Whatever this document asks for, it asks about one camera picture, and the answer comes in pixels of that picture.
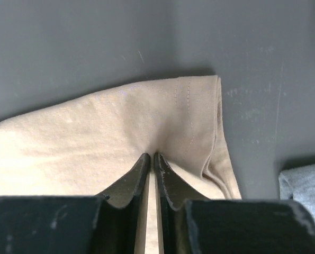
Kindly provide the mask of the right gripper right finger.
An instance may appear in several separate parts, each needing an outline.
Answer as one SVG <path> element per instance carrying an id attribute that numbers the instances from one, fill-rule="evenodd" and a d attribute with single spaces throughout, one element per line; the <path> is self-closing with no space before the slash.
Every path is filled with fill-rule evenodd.
<path id="1" fill-rule="evenodd" d="M 154 154 L 158 233 L 163 253 L 212 253 L 212 201 L 174 172 L 162 153 Z"/>

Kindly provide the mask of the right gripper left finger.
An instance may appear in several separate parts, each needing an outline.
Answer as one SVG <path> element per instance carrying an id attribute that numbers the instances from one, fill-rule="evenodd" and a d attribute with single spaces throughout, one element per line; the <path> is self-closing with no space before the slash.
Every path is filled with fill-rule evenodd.
<path id="1" fill-rule="evenodd" d="M 102 198 L 93 234 L 94 253 L 144 253 L 150 155 L 98 194 Z"/>

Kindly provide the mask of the beige t shirt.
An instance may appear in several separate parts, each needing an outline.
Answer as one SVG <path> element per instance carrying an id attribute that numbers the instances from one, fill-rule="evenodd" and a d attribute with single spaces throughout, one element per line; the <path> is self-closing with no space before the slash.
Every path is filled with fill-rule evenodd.
<path id="1" fill-rule="evenodd" d="M 0 253 L 94 253 L 100 192 L 162 153 L 205 197 L 241 197 L 218 76 L 142 81 L 0 122 Z"/>

